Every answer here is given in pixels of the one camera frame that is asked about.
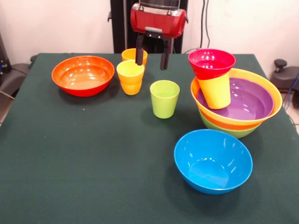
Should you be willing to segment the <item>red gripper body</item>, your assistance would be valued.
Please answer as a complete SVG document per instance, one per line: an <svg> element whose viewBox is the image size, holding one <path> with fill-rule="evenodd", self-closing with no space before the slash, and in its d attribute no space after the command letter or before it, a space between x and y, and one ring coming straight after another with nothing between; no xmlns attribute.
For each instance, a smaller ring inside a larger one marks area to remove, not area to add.
<svg viewBox="0 0 299 224"><path fill-rule="evenodd" d="M131 27L135 32L153 32L174 39L182 35L186 19L186 11L183 9L161 9L139 3L132 6L130 13Z"/></svg>

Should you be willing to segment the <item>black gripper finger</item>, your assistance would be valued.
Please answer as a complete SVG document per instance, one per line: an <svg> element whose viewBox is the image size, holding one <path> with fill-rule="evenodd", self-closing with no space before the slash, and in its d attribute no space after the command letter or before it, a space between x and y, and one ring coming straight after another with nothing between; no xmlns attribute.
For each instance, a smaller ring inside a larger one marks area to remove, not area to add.
<svg viewBox="0 0 299 224"><path fill-rule="evenodd" d="M135 54L135 63L137 65L143 65L143 40L144 40L144 34L138 34L136 40L136 54Z"/></svg>
<svg viewBox="0 0 299 224"><path fill-rule="evenodd" d="M161 54L160 69L166 70L168 68L170 54L173 53L173 39L163 38L163 42L164 51Z"/></svg>

